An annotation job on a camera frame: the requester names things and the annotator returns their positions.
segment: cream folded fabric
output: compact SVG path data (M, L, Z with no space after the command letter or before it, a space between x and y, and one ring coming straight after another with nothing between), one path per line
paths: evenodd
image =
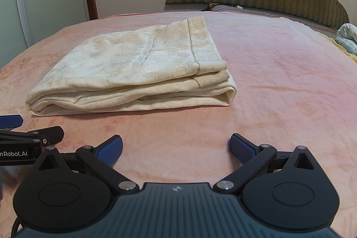
M26 106L37 116L228 106L236 92L200 16L85 40L31 90Z

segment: yellow fabric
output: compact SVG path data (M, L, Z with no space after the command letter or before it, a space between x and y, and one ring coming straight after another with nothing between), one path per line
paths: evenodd
M329 38L328 36L326 36L326 35L324 35L324 34L321 34L321 33L319 33L319 34L322 35L324 38L328 39L328 40L329 40L331 43L333 43L337 48L339 48L340 51L344 52L347 56L349 56L349 57L350 57L352 60L354 60L354 61L356 62L356 64L357 64L357 56L356 56L356 55L350 54L349 52L347 52L347 51L345 50L345 48L342 47L342 46L340 46L339 44L337 44L334 39L331 39L331 38Z

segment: pink bedspread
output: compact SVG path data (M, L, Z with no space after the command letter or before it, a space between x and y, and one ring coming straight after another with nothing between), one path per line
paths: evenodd
M238 87L229 107L195 107L33 117L25 98L45 73L83 40L204 15ZM340 196L332 227L357 236L357 65L309 27L288 19L228 12L115 16L64 28L0 70L0 114L21 114L19 131L60 125L61 152L98 145L114 134L124 151L115 169L143 182L210 182L239 164L227 150L238 132L281 151L306 145ZM15 220L13 193L31 166L0 169L0 237Z

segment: bolt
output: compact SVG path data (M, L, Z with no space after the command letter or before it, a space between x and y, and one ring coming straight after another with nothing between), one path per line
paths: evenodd
M125 182L119 183L119 188L122 190L132 190L136 187L136 183L131 180L126 180Z
M234 184L229 180L221 180L216 184L216 186L221 190L230 190L234 187Z

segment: ribbed gray panel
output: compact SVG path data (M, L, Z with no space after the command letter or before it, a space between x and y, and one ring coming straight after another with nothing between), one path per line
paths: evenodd
M147 183L143 191L117 199L92 226L72 233L24 229L18 238L336 238L330 229L284 233L260 225L233 195L221 195L208 183Z

